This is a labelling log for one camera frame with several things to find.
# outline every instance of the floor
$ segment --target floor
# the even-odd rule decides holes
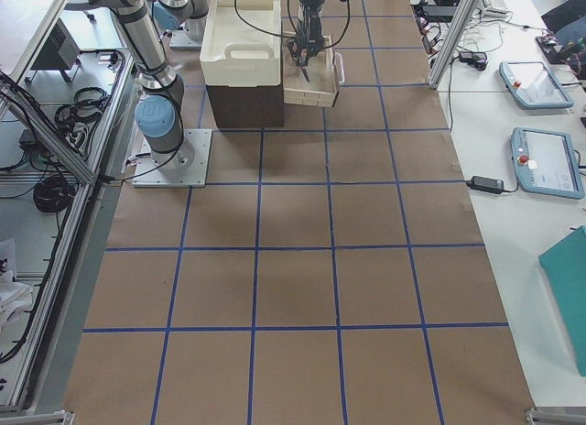
[[[408,1],[351,2],[335,108],[216,132],[203,190],[123,187],[65,399],[76,423],[523,423]],[[343,6],[324,15],[336,38]],[[214,127],[197,53],[168,56],[185,126]]]

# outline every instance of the black cable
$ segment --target black cable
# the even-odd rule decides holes
[[[129,159],[126,160],[125,166],[130,165],[133,161],[135,161],[137,159],[150,157],[150,155],[151,155],[150,152],[137,153],[136,155],[133,155],[132,157],[130,157]]]
[[[177,156],[177,154],[179,153],[179,147],[177,147],[175,149],[175,151],[173,152],[173,154],[170,156],[169,159],[167,159],[165,162],[163,162],[162,164],[159,164],[158,166],[155,166],[154,168],[152,168],[151,170],[147,170],[144,173],[139,173],[137,175],[133,175],[133,176],[127,176],[125,178],[121,178],[120,180],[116,179],[116,178],[110,178],[110,177],[101,177],[101,180],[104,181],[105,183],[109,184],[110,182],[114,182],[114,181],[119,181],[122,185],[122,183],[126,180],[133,180],[134,178],[139,178],[141,176],[145,176],[148,173],[152,173],[155,170],[159,170],[161,167],[166,166],[169,162],[171,162],[173,160],[174,157]]]
[[[33,190],[33,202],[42,213],[59,213],[70,206],[75,190],[63,174],[39,182]]]
[[[348,31],[348,27],[350,26],[350,0],[346,0],[346,25],[344,25],[344,29],[342,30],[342,33],[340,34],[340,38],[338,38],[338,40],[336,40],[335,42],[333,42],[331,45],[326,45],[325,47],[323,47],[322,49],[328,49],[328,48],[333,48],[336,45],[338,45],[340,42],[343,41],[344,36],[346,36],[346,31]]]
[[[586,166],[581,166],[582,154],[578,150],[576,150],[575,148],[574,148],[574,152],[576,152],[576,155],[578,155],[578,173],[580,173],[582,176],[586,176],[586,173],[581,171],[581,169],[586,169]]]
[[[29,160],[28,152],[26,152],[26,150],[23,150],[22,157],[20,157],[20,160],[17,163],[15,163],[11,166],[0,167],[0,171],[12,171],[14,169],[18,169],[19,167],[22,167],[25,164],[27,164],[28,160]]]
[[[287,16],[289,23],[291,24],[291,28],[293,28],[293,31],[295,31],[297,34],[297,27],[295,27],[295,24],[293,23],[293,17],[291,16],[291,0],[287,0]]]
[[[286,35],[283,35],[283,34],[271,33],[270,31],[266,31],[265,29],[262,29],[260,27],[254,26],[253,24],[251,24],[250,22],[248,22],[247,20],[245,20],[240,15],[240,12],[238,11],[238,4],[237,3],[238,3],[238,0],[234,0],[234,11],[236,12],[236,15],[238,16],[238,18],[240,20],[242,20],[250,28],[254,28],[256,31],[260,31],[261,33],[265,33],[265,34],[268,34],[270,36],[275,36],[276,38],[295,38],[295,36],[286,36]]]
[[[448,82],[448,108],[450,110],[450,133],[451,129],[454,127],[454,115],[451,111],[451,76],[453,74],[454,61],[456,61],[455,57],[452,58],[450,61],[450,80]]]
[[[514,193],[519,190],[519,181],[516,182],[516,186],[514,190],[503,190],[503,193]]]
[[[538,31],[549,31],[546,28],[531,27],[530,25],[525,25],[525,24],[524,25],[516,24],[516,23],[513,23],[513,22],[509,22],[508,20],[503,20],[503,19],[495,19],[494,22],[500,22],[500,23],[503,23],[503,24],[512,25],[513,27],[519,27],[519,28],[522,28],[522,29],[536,29]]]
[[[178,147],[178,148],[177,148],[177,149],[176,149],[176,150],[173,152],[173,154],[172,154],[172,155],[169,157],[169,159],[167,159],[167,160],[166,160],[164,163],[162,163],[162,164],[159,164],[158,166],[154,167],[154,168],[153,168],[153,169],[151,169],[151,170],[147,170],[147,171],[145,171],[144,173],[140,173],[140,174],[138,174],[138,175],[127,176],[127,177],[125,177],[125,178],[122,178],[120,181],[121,181],[121,182],[124,182],[125,180],[133,180],[134,178],[138,178],[138,177],[140,177],[140,176],[144,176],[144,175],[146,175],[147,173],[152,173],[152,172],[153,172],[153,171],[155,171],[155,170],[159,170],[161,167],[164,167],[164,166],[166,166],[166,165],[167,165],[169,162],[171,162],[171,161],[173,160],[173,158],[177,156],[177,154],[178,154],[178,153],[179,153],[179,147]]]
[[[35,183],[35,185],[33,185],[30,189],[28,189],[27,191],[25,191],[24,193],[20,193],[20,194],[16,194],[14,196],[0,196],[0,199],[18,199],[18,198],[22,198],[23,196],[25,196],[26,194],[30,193],[31,191],[33,191],[33,189],[35,187],[37,187],[37,184],[39,182],[41,182],[42,180],[45,179],[45,176],[47,175],[47,171],[45,170],[45,172],[43,172],[43,175],[40,177],[40,180],[38,180],[38,182]]]

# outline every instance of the wire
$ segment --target wire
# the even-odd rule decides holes
[[[329,48],[333,48],[336,45],[338,45],[340,42],[343,41],[344,36],[346,35],[346,31],[348,31],[348,27],[350,26],[350,0],[346,0],[346,25],[344,25],[344,30],[342,31],[342,33],[340,34],[340,38],[338,38],[338,40],[336,40],[335,42],[333,42],[330,45],[326,45],[325,47],[323,47],[322,49],[329,49]]]
[[[287,36],[287,35],[283,35],[283,34],[271,33],[270,31],[266,31],[265,29],[262,29],[260,27],[256,27],[253,24],[251,24],[250,22],[248,22],[247,20],[245,20],[240,15],[240,11],[238,11],[238,0],[234,0],[234,11],[236,12],[236,15],[238,16],[238,18],[240,20],[242,20],[247,26],[249,26],[251,28],[254,28],[256,31],[260,31],[261,33],[265,33],[265,34],[268,34],[270,36],[275,36],[276,38],[295,38],[294,36]]]
[[[519,181],[516,182],[516,186],[514,190],[503,190],[503,193],[514,193],[519,190]]]
[[[155,170],[159,170],[161,167],[166,166],[169,162],[171,162],[171,160],[173,160],[174,157],[177,156],[177,154],[179,153],[179,147],[175,149],[175,151],[173,152],[173,154],[170,156],[169,159],[167,159],[164,163],[159,164],[158,166],[154,167],[151,170],[147,170],[144,173],[140,173],[138,175],[133,175],[133,176],[127,176],[125,178],[122,178],[120,181],[124,182],[125,180],[133,180],[134,178],[138,178],[139,176],[145,176],[148,173],[152,173]]]
[[[6,166],[6,167],[0,167],[0,171],[9,172],[14,169],[18,169],[19,167],[22,167],[25,164],[27,164],[29,160],[30,160],[30,157],[28,155],[28,152],[26,152],[26,150],[23,150],[22,157],[20,157],[20,160],[16,164],[13,164],[11,166]]]
[[[297,34],[297,27],[295,27],[295,24],[293,23],[293,17],[291,17],[291,0],[287,0],[287,16],[289,19],[289,23],[293,28],[293,31],[295,31],[295,33]]]
[[[45,179],[45,176],[47,175],[47,171],[45,170],[43,172],[43,175],[40,177],[40,180],[38,180],[38,182],[35,183],[35,185],[33,185],[30,189],[28,189],[27,191],[25,191],[24,193],[20,193],[20,194],[16,194],[14,196],[0,196],[0,199],[18,199],[18,198],[22,198],[23,196],[25,196],[26,194],[30,193],[31,191],[34,190],[35,187],[37,187],[37,184],[39,184],[41,181],[43,181]]]
[[[450,80],[448,81],[448,109],[450,110],[450,133],[454,127],[454,115],[451,111],[451,77],[453,75],[454,61],[456,61],[455,57],[452,58],[450,61]]]

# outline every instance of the metal base plate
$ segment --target metal base plate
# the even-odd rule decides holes
[[[202,40],[197,41],[187,37],[185,30],[176,29],[169,42],[171,49],[201,49]]]
[[[211,129],[185,129],[185,140],[195,149],[195,159],[186,168],[154,170],[138,178],[134,178],[132,185],[140,187],[204,187],[208,173],[208,160],[212,146]],[[150,152],[147,141],[143,143],[140,152]],[[139,159],[136,163],[136,175],[145,173],[155,167],[150,158]]]

